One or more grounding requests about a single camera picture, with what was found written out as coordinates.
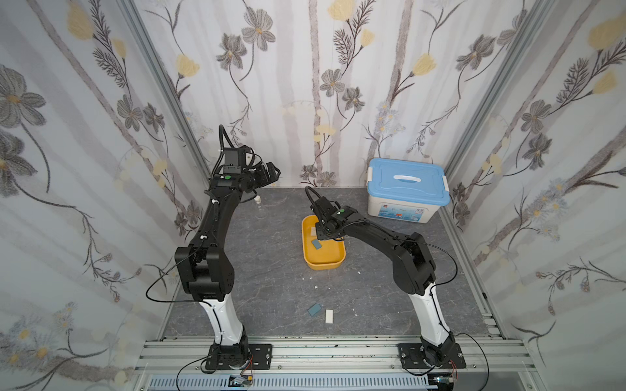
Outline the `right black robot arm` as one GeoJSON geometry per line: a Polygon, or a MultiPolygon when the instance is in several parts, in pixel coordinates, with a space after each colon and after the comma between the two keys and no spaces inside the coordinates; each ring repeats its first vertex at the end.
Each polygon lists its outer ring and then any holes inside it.
{"type": "Polygon", "coordinates": [[[468,337],[474,343],[478,341],[466,332],[453,332],[439,300],[439,288],[454,282],[459,275],[455,257],[440,246],[429,244],[417,232],[408,235],[386,228],[349,205],[329,200],[314,187],[305,187],[305,194],[311,212],[318,218],[315,229],[319,240],[358,239],[389,260],[393,282],[408,295],[421,330],[416,345],[399,348],[404,371],[412,375],[417,368],[423,368],[423,376],[439,368],[467,368],[465,354],[456,339],[468,337]]]}

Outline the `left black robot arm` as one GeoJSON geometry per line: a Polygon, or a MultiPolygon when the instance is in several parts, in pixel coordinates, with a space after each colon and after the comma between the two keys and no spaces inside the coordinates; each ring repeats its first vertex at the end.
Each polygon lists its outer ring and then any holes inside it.
{"type": "Polygon", "coordinates": [[[184,292],[207,313],[215,334],[208,354],[199,360],[206,374],[253,366],[249,339],[231,298],[235,271],[225,243],[243,195],[256,196],[259,188],[274,184],[281,175],[280,169],[264,162],[253,148],[235,146],[223,125],[218,127],[218,141],[220,154],[205,190],[209,202],[204,217],[189,244],[174,254],[174,268],[184,292]]]}

